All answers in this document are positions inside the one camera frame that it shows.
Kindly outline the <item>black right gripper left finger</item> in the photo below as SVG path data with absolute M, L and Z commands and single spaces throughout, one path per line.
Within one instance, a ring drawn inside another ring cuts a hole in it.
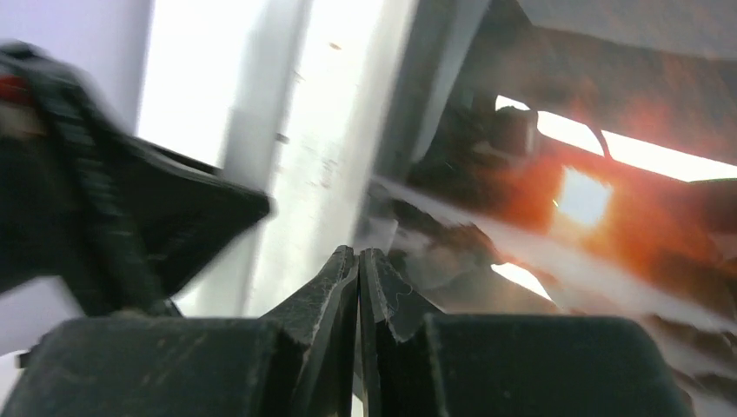
M 85 318 L 30 352 L 5 416 L 348 416 L 357 266 L 338 247 L 257 319 Z

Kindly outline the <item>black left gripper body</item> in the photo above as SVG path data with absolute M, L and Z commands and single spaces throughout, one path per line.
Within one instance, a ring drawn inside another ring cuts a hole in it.
M 90 316 L 176 316 L 172 296 L 270 211 L 214 167 L 129 135 L 77 73 L 1 48 L 1 289 L 59 277 Z

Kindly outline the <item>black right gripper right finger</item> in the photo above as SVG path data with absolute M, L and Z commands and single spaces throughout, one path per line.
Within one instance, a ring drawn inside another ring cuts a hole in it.
M 367 416 L 689 416 L 658 348 L 607 316 L 444 314 L 359 260 Z

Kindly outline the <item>sunset landscape photo print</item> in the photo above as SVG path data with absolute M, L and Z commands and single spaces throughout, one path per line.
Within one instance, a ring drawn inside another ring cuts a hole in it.
M 735 414 L 735 2 L 420 1 L 368 198 L 441 309 L 626 316 Z

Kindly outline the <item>white picture frame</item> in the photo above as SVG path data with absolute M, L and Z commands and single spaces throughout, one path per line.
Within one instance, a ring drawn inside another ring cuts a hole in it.
M 183 291 L 192 315 L 258 316 L 352 242 L 384 142 L 428 149 L 485 1 L 314 1 L 289 97 L 266 122 L 246 100 L 231 124 L 228 177 L 259 185 L 272 215 Z

